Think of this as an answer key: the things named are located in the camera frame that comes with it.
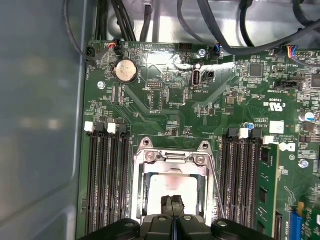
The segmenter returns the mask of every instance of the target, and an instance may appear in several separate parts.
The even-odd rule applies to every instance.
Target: blue connector
[[[290,240],[301,240],[302,217],[297,212],[290,214]]]

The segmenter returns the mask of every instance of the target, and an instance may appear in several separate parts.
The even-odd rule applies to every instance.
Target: gray case wall
[[[142,0],[124,2],[139,36]],[[316,20],[319,2],[306,2],[306,13]],[[82,45],[92,35],[95,4],[93,0],[71,0],[70,22]],[[211,3],[224,35],[234,46],[243,42],[236,34],[238,4]],[[149,41],[194,42],[181,28],[176,7],[176,0],[155,0]],[[197,33],[214,41],[195,0],[185,0],[183,13]],[[63,0],[0,3],[1,240],[75,239],[84,64],[68,40],[62,14]],[[302,27],[288,0],[254,2],[247,21],[257,45]],[[110,37],[119,32],[112,9],[108,32]],[[320,38],[313,32],[297,44],[319,48]]]

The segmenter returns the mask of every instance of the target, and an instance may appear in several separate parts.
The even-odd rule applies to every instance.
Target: black cable
[[[313,29],[315,29],[316,27],[320,26],[320,19],[315,21],[314,23],[310,24],[309,26],[305,27],[304,29],[299,30],[298,32],[287,36],[283,39],[262,45],[262,46],[257,46],[257,47],[240,47],[240,48],[235,48],[235,47],[230,47],[230,45],[228,44],[228,42],[226,41],[225,37],[223,36],[219,25],[215,19],[215,16],[212,13],[211,7],[208,3],[208,0],[197,0],[198,5],[200,7],[202,16],[204,18],[204,21],[207,25],[207,27],[209,28],[210,32],[212,33],[212,35],[216,38],[216,40],[221,44],[221,46],[224,48],[224,50],[231,54],[231,55],[252,55],[252,54],[257,54],[269,49],[274,49],[279,47],[280,45],[286,45],[288,43],[291,43],[301,37],[303,37],[304,35],[306,35],[307,33],[309,33],[310,31],[312,31]]]
[[[305,27],[314,23],[314,21],[310,21],[305,16],[304,11],[301,8],[301,0],[292,0],[292,3],[294,16],[299,21],[299,23],[301,23]],[[314,31],[320,34],[320,27],[315,28]]]
[[[216,44],[214,42],[208,42],[205,39],[203,39],[202,37],[200,37],[199,35],[197,35],[187,24],[183,14],[182,14],[182,5],[184,3],[184,0],[178,0],[177,1],[177,14],[178,14],[178,20],[181,24],[181,26],[183,27],[183,29],[192,37],[194,37],[196,40],[198,40],[200,43],[203,43],[205,45],[208,45],[212,48],[214,48],[216,46]]]
[[[107,14],[108,14],[108,0],[102,0],[101,4],[101,31],[100,31],[100,39],[102,41],[107,40]]]
[[[118,20],[119,27],[121,29],[122,36],[125,41],[130,41],[129,33],[127,32],[127,27],[125,25],[124,19],[122,18],[122,15],[121,15],[121,12],[119,10],[119,6],[118,6],[116,0],[111,0],[111,3],[113,6],[113,9],[114,9],[114,13],[116,15],[116,18]]]
[[[239,5],[239,8],[240,8],[240,31],[241,31],[241,35],[243,37],[243,40],[248,47],[255,46],[252,43],[252,41],[248,35],[247,26],[246,26],[247,10],[248,10],[248,8],[251,7],[253,1],[254,0],[242,0]]]
[[[126,25],[126,28],[128,30],[128,35],[129,35],[129,38],[130,38],[130,41],[132,42],[136,42],[137,39],[136,39],[136,35],[135,35],[135,31],[134,31],[134,28],[132,26],[132,23],[130,21],[130,17],[129,17],[129,14],[127,12],[127,9],[123,3],[122,0],[116,0],[118,6],[119,6],[119,9],[120,9],[120,12],[121,12],[121,16],[124,20],[124,23]]]
[[[97,9],[96,9],[96,21],[95,21],[95,32],[94,32],[94,39],[100,40],[101,37],[101,4],[102,0],[98,0],[97,2]]]
[[[86,59],[87,61],[96,61],[98,59],[101,59],[107,52],[108,52],[108,48],[104,48],[102,49],[98,54],[96,54],[95,57],[90,57],[88,56],[87,54],[85,54],[81,48],[78,46],[77,44],[77,41],[75,39],[75,36],[72,32],[72,29],[71,29],[71,26],[70,26],[70,21],[69,21],[69,3],[70,3],[70,0],[64,0],[63,2],[63,19],[64,19],[64,23],[65,23],[65,26],[66,26],[66,31],[67,31],[67,34],[70,38],[70,41],[74,47],[74,49],[84,58]]]
[[[142,31],[140,34],[140,42],[147,41],[148,32],[149,32],[150,23],[151,23],[151,15],[152,15],[151,5],[145,5],[143,27],[142,27]]]

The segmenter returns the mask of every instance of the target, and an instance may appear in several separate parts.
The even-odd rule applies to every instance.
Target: metal socket frame
[[[198,175],[205,179],[204,219],[205,224],[211,226],[214,217],[215,183],[213,168],[215,159],[211,144],[208,141],[201,142],[196,151],[188,151],[154,148],[152,140],[149,137],[144,137],[133,156],[133,160],[131,219],[141,224],[143,222],[144,176],[146,174]]]

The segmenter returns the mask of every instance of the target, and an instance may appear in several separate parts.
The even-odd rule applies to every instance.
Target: motherboard
[[[317,69],[281,49],[89,46],[109,50],[86,69],[77,238],[180,196],[208,226],[225,216],[276,240],[320,239]],[[319,50],[296,56],[320,64]]]

